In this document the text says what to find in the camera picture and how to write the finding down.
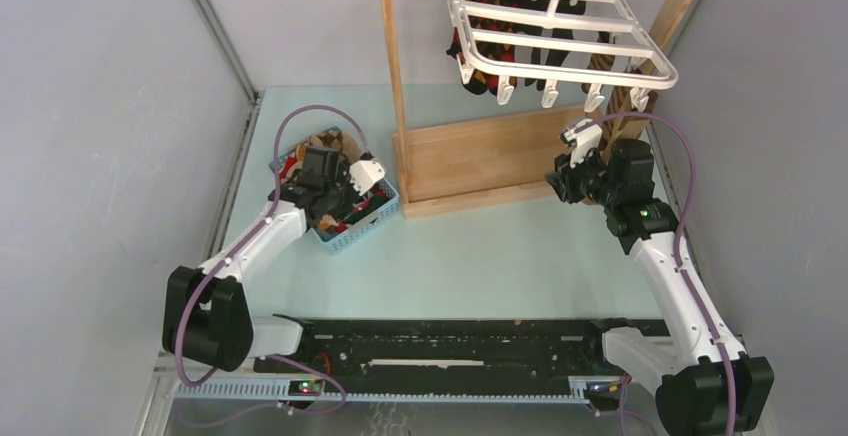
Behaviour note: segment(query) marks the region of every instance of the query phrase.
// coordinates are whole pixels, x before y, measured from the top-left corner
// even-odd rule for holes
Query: wooden base
[[[544,182],[568,148],[563,127],[582,106],[407,131],[409,172],[398,165],[403,214],[421,218],[553,195]],[[400,157],[397,133],[392,136]]]

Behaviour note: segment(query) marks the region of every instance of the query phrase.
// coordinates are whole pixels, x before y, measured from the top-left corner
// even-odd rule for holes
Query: white wall
[[[698,260],[728,323],[774,366],[786,435],[845,434],[844,1],[704,0],[657,106],[698,154]],[[685,183],[685,155],[663,136]]]
[[[212,0],[254,84],[388,84],[379,0]],[[628,0],[649,27],[663,0]],[[446,0],[395,0],[406,84],[459,83]]]
[[[0,434],[131,431],[245,108],[191,0],[0,0]]]

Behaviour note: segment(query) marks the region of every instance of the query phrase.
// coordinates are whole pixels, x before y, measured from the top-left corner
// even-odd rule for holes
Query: plastic basket
[[[338,130],[339,128],[336,126],[327,128],[325,131]],[[297,147],[295,145],[292,147],[285,155],[279,157],[278,164],[282,167],[285,160],[294,152],[294,149]],[[274,164],[268,163],[268,167],[271,168],[271,171],[274,170]],[[352,224],[347,227],[342,233],[339,234],[330,234],[326,231],[319,231],[318,229],[313,228],[310,232],[315,236],[315,239],[324,246],[330,254],[336,254],[344,248],[350,246],[354,241],[361,238],[368,232],[372,231],[376,228],[380,223],[388,219],[391,215],[397,213],[398,210],[398,191],[394,186],[391,185],[385,179],[377,183],[377,185],[382,189],[386,196],[389,197],[389,200],[383,203],[382,206],[375,209],[371,214],[365,216],[361,220],[357,221],[355,224]]]

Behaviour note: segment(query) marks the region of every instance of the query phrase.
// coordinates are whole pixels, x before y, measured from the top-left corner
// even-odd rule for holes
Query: wooden rack
[[[668,48],[693,1],[663,3],[650,30],[661,50]],[[558,139],[560,131],[583,114],[583,107],[407,130],[393,2],[380,2],[398,125],[393,143],[404,216],[432,216],[552,194],[544,174],[552,168],[554,157],[566,149]],[[643,74],[653,70],[650,62],[639,68]],[[608,113],[631,107],[627,88],[616,89],[618,95],[613,96]],[[638,137],[646,125],[647,121],[617,121],[608,138]]]

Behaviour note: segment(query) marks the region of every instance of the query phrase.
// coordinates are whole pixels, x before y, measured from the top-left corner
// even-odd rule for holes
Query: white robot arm
[[[308,148],[303,168],[280,184],[257,219],[221,252],[197,268],[177,268],[168,279],[162,346],[175,352],[179,322],[200,281],[214,272],[198,304],[191,308],[183,354],[215,368],[233,371],[248,357],[292,354],[301,325],[282,317],[252,317],[245,294],[257,276],[287,246],[315,227],[324,215],[342,220],[385,175],[368,156],[347,165],[337,150]]]
[[[669,434],[724,434],[729,378],[723,343],[736,385],[735,428],[756,427],[774,374],[766,358],[749,357],[728,329],[692,264],[685,237],[675,257],[678,221],[668,204],[653,197],[650,145],[620,139],[604,162],[598,151],[601,128],[588,118],[569,125],[561,139],[572,152],[555,160],[546,181],[563,202],[589,198],[603,205],[607,228],[645,275],[673,343],[669,353],[617,320],[595,326],[599,340],[588,341],[588,352],[598,363],[621,368],[655,396]]]

